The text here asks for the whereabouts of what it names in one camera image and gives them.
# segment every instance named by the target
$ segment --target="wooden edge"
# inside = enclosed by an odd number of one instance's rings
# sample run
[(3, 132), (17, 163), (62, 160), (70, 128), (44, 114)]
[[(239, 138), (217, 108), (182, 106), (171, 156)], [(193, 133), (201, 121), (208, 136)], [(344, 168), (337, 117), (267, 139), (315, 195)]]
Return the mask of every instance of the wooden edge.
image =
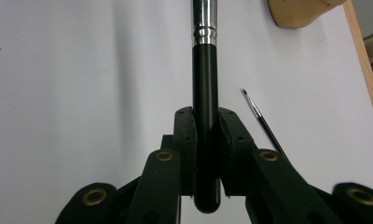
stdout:
[(373, 71), (370, 66), (369, 58), (367, 57), (364, 40), (361, 35), (361, 30), (358, 25), (358, 20), (355, 16), (352, 0), (347, 0), (344, 4), (344, 12), (346, 13), (347, 21), (349, 23), (350, 31), (352, 32), (352, 40), (358, 54), (358, 60), (361, 64), (362, 73), (369, 93), (370, 101), (373, 106)]

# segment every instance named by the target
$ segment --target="round hole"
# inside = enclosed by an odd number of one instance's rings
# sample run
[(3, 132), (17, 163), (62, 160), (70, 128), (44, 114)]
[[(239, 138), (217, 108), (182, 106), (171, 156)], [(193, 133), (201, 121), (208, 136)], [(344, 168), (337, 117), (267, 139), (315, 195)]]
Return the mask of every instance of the round hole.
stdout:
[(159, 215), (157, 212), (149, 211), (143, 216), (143, 222), (146, 224), (155, 224), (159, 221)]
[(170, 161), (173, 158), (173, 154), (170, 152), (160, 152), (157, 154), (157, 159), (160, 161)]
[(276, 154), (268, 151), (261, 152), (259, 155), (265, 161), (277, 161), (279, 159)]
[(87, 206), (93, 206), (102, 203), (107, 197), (107, 191), (104, 189), (91, 189), (82, 197), (82, 203)]
[(364, 205), (373, 206), (373, 195), (357, 188), (346, 189), (347, 195), (355, 201)]

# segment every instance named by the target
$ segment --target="white table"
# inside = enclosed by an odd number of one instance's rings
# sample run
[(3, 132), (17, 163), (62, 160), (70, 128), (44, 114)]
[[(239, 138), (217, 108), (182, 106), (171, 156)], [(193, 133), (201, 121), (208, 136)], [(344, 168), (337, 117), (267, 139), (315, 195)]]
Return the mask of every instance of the white table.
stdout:
[[(0, 223), (53, 223), (93, 182), (140, 175), (192, 105), (189, 1), (0, 0)], [(373, 110), (342, 7), (299, 30), (265, 1), (220, 1), (219, 103), (273, 148), (258, 104), (312, 185), (373, 188)], [(182, 223), (247, 223), (243, 198)]]

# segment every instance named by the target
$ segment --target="silver ferrule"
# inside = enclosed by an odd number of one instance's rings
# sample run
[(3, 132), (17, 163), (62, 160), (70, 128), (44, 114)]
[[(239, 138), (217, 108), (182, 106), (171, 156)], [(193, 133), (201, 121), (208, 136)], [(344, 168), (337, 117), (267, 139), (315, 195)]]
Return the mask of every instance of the silver ferrule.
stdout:
[(192, 45), (211, 44), (216, 46), (217, 0), (191, 0)]
[(254, 101), (249, 97), (247, 96), (247, 100), (248, 100), (248, 103), (250, 104), (251, 108), (253, 109), (253, 112), (254, 114), (256, 115), (256, 118), (259, 119), (262, 117), (262, 114), (260, 113), (258, 107), (256, 106), (256, 104), (254, 104)]

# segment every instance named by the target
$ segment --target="black brush handle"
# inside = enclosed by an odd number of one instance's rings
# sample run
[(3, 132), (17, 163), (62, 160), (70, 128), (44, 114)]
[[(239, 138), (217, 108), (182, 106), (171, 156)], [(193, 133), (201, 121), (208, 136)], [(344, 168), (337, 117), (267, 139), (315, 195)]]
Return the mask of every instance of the black brush handle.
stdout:
[(218, 125), (216, 46), (192, 49), (193, 110), (198, 130), (195, 205), (202, 213), (214, 212), (221, 202), (215, 136)]

